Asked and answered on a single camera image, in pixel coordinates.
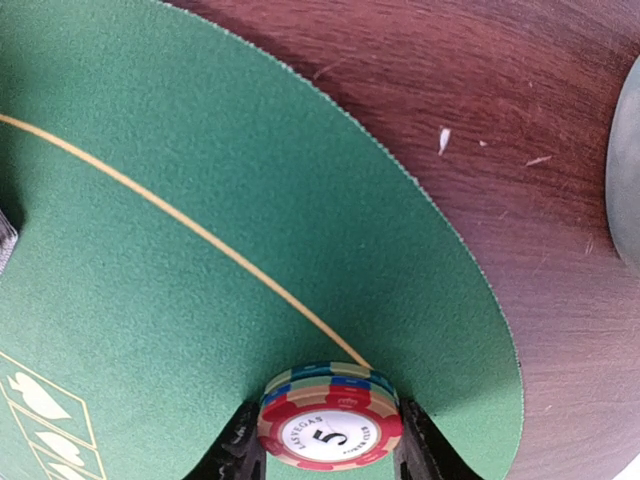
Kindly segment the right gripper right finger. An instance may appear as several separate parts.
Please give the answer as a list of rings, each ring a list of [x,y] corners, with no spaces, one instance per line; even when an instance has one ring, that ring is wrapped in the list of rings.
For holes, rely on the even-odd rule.
[[[400,480],[482,480],[461,458],[422,407],[402,398],[403,435],[393,452]]]

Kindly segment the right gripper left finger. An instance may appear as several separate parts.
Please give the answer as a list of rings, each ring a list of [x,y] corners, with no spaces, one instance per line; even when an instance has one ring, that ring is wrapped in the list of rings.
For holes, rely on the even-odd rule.
[[[266,451],[257,437],[259,405],[243,402],[187,480],[265,480]]]

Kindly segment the deck of cards clear box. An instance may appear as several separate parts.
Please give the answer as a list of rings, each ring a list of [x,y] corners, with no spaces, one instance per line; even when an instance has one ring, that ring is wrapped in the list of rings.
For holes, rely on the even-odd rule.
[[[3,273],[18,241],[18,232],[0,212],[0,273]]]

